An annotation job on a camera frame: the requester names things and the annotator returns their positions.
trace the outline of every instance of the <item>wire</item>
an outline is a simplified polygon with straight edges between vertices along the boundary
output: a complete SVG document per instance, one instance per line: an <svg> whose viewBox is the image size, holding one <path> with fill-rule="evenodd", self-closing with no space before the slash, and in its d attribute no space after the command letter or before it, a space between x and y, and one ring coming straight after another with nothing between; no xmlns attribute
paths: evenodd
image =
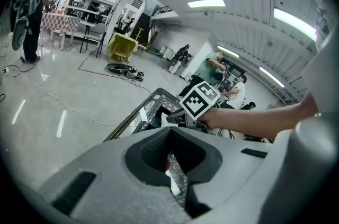
<svg viewBox="0 0 339 224"><path fill-rule="evenodd" d="M149 91L147 88L145 88L145 87L143 87L143 86L140 86L140 85L138 85L138 84L135 84L135 83L131 82L130 80L127 80L127 79L122 78L122 77L120 76L120 74L119 74L119 77L120 77L122 80L126 81L127 83L130 83L130 84L132 84L133 86L136 86L136 87L143 88L143 89L147 90L150 94L152 94L152 92Z"/></svg>
<svg viewBox="0 0 339 224"><path fill-rule="evenodd" d="M25 62L25 64L30 64L30 65L33 65L33 67L32 68L30 68L30 69L28 69L28 70L22 70L22 69L20 69L17 65L8 65L8 66L6 66L5 68L7 68L7 67L14 67L14 68L18 68L19 69L19 72L21 72L21 73L27 73L27 71L30 71L30 70L32 70L34 67L35 67L35 64L34 63L30 63L30 62Z"/></svg>
<svg viewBox="0 0 339 224"><path fill-rule="evenodd" d="M54 96L54 95L52 95L52 94L47 93L45 90L43 90L43 88L42 88L41 86L39 86L39 85L37 85L36 83L34 83L34 82L28 80L23 74L21 74L21 73L26 73L27 71L30 71L31 69L34 68L34 66L33 66L32 68L28 69L28 70L25 70L25 71L21 70L17 65L9 65L9 66L7 66L7 67L11 67L13 70L16 70L16 71L18 72L18 74L15 75L14 77L16 77L16 76L18 76L18 75L21 75L24 79L26 79L27 82L29 82L29 83L31 83L32 85L37 86L38 88L40 88L46 95L51 96L51 97L53 97L53 98L59 100L65 107L67 107L67 108L70 109L71 111L76 112L76 113L78 113L78 114L80 114L80 115L83 115L83 116L85 116L85 117L87 117L87 118L89 118L89 119L95 121L96 123L99 123L99 124L103 125L103 126L109 126L109 127L110 127L110 126L118 126L117 124L105 124L105 123L102 123L102 122L100 122L100 121L97 121L96 119L93 119L93 118L90 117L89 115L86 115L86 114L84 114L84 113L81 113L81 112L79 112L79 111L73 109L73 108L70 108L70 107L69 107L67 104L65 104L61 99L59 99L58 97L56 97L56 96Z"/></svg>
<svg viewBox="0 0 339 224"><path fill-rule="evenodd" d="M70 108L70 107L69 107L67 104L65 104L61 99L59 99L58 97L56 97L56 96L54 96L54 95L52 95L52 94L47 93L46 91L43 90L43 88L42 88L41 86L39 86L39 85L37 85L37 84L35 84L35 83L29 81L29 80L28 80L24 75L22 75L21 73L19 73L19 74L20 74L23 78L25 78L27 82L29 82L29 83L31 83L32 85L37 86L38 88L40 88L46 95L51 96L51 97L53 97L53 98L59 100L65 107L67 107L67 108L70 109L71 111L76 112L76 113L78 113L78 114L80 114L80 115L83 115L83 116L85 116L85 117L87 117L87 118L89 118L89 119L91 119L91 120L93 120L93 121L95 121L95 122L97 122L97 123L103 125L103 126L118 126L118 124L105 124L105 123L102 123L102 122L100 122L100 121L97 121L96 119L93 119L93 118L90 117L89 115L86 115L86 114L84 114L84 113L81 113L81 112L79 112L79 111L73 109L73 108Z"/></svg>

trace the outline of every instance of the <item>backpack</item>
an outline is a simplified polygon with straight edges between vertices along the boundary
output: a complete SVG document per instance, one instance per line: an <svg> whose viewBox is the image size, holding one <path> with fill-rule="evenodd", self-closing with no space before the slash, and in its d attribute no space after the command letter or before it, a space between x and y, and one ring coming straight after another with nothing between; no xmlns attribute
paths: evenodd
<svg viewBox="0 0 339 224"><path fill-rule="evenodd" d="M23 0L22 1L22 11L21 16L30 16L37 9L41 0Z"/></svg>

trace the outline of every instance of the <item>ceiling light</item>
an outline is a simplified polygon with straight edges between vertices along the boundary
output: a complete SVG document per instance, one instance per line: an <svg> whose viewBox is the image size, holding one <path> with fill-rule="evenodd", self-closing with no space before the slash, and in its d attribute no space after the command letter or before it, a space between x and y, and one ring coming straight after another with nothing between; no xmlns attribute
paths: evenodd
<svg viewBox="0 0 339 224"><path fill-rule="evenodd" d="M270 76L274 81L276 81L281 87L285 87L278 79L276 79L272 74L270 74L267 70L265 70L263 67L260 67L260 70L266 73L268 76Z"/></svg>
<svg viewBox="0 0 339 224"><path fill-rule="evenodd" d="M309 36L312 40L316 40L316 30L301 19L298 19L297 17L294 17L293 15L286 13L278 8L274 9L273 16L280 21L292 25L305 35Z"/></svg>
<svg viewBox="0 0 339 224"><path fill-rule="evenodd" d="M203 6L226 6L224 0L200 0L188 2L190 7L203 7Z"/></svg>
<svg viewBox="0 0 339 224"><path fill-rule="evenodd" d="M228 49L226 49L226 48L224 48L224 47L222 47L222 46L220 46L220 45L218 45L218 48L219 48L221 51L227 52L227 53L229 53L230 55L239 58L239 55L238 55L237 53L234 53L234 52L232 52L232 51L230 51L230 50L228 50Z"/></svg>

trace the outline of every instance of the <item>chair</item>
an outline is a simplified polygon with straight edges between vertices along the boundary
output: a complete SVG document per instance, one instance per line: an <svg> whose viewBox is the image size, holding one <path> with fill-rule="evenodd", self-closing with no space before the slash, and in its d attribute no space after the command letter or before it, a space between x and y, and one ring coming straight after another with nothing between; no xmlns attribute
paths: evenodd
<svg viewBox="0 0 339 224"><path fill-rule="evenodd" d="M98 37L96 35L90 35L89 34L90 31L94 32L94 33L97 33L97 34L100 34L100 36ZM80 47L80 52L81 52L81 50L83 48L83 44L84 44L85 38L87 40L88 39L95 40L95 41L99 42L99 47L97 49L96 56L95 56L95 57L97 57L97 55L99 53L99 49L100 49L100 54L101 54L102 45L103 45L103 41L104 41L105 35L106 35L106 25L103 24L103 23L98 23L95 26L93 26L92 28L90 28L88 30L88 34L85 33L85 35L84 35L83 42L81 43L81 47Z"/></svg>

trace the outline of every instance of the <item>column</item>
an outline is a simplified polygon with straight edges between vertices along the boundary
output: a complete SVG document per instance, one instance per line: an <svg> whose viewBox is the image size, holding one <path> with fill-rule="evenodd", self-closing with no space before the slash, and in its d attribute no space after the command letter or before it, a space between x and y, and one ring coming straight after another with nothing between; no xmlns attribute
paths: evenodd
<svg viewBox="0 0 339 224"><path fill-rule="evenodd" d="M103 41L104 45L108 45L109 40L111 38L111 35L113 33L114 27L116 26L118 18L119 18L120 14L121 14L121 11L125 7L127 1L128 0L120 0L120 2L118 3L118 5L117 5L117 7L116 7L112 17L111 17L110 23L109 23L109 25L107 27L106 36L105 36L104 41Z"/></svg>

